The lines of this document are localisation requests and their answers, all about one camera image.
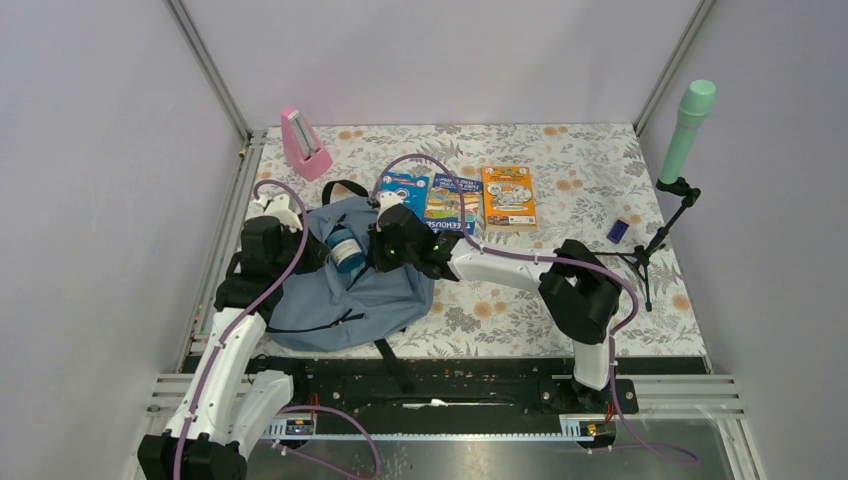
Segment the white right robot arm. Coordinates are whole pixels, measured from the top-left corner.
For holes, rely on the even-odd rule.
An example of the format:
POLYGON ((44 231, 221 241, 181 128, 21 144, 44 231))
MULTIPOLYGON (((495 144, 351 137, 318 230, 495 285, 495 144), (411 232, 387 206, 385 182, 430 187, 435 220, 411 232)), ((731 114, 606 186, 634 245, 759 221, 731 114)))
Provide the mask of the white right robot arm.
POLYGON ((499 250, 458 231, 435 232, 407 207, 382 209, 368 228, 381 272, 411 266, 432 280, 479 281, 538 294, 556 327, 573 342, 573 396, 597 412, 613 398, 609 331, 622 284, 577 240, 542 252, 499 250))

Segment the blue student backpack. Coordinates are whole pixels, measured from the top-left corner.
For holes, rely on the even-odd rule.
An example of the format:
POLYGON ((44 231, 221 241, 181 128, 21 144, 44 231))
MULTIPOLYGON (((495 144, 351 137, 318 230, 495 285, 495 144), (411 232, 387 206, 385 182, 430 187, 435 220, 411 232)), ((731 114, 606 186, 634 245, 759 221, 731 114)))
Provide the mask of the blue student backpack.
POLYGON ((358 238, 366 255, 365 265, 351 273, 339 273, 329 249, 323 268, 289 276, 281 286, 283 295, 266 332, 277 344, 301 352, 333 353, 372 343, 400 390, 411 394, 415 390, 413 381, 387 338, 430 311, 434 282, 411 266, 387 273, 376 270, 368 228, 375 223, 377 212, 367 202, 369 193, 353 181, 339 184, 351 192, 351 197, 333 199, 337 184, 327 183, 321 207, 308 214, 309 228, 326 245, 334 226, 346 226, 358 238))

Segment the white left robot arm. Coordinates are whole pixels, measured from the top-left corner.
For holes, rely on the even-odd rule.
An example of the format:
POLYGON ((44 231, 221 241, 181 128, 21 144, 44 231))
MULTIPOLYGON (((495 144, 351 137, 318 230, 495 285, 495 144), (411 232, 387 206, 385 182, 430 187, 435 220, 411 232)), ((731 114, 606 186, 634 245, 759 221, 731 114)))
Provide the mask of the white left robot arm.
POLYGON ((195 375, 164 431, 147 434, 138 461, 148 479, 243 479, 247 460, 276 412, 309 401, 310 385, 293 373, 261 373, 236 399, 251 354, 290 275, 321 267, 308 223, 293 213, 246 221, 241 249, 218 286, 209 340, 195 375))

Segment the small blue label jar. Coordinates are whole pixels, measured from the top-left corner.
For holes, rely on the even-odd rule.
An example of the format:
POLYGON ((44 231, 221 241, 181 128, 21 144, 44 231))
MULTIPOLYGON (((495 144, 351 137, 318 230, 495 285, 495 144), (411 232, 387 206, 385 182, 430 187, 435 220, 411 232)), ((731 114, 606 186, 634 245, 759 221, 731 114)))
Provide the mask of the small blue label jar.
POLYGON ((365 265, 366 255, 358 238, 346 226, 334 226, 326 238, 326 245, 339 273, 351 273, 365 265))

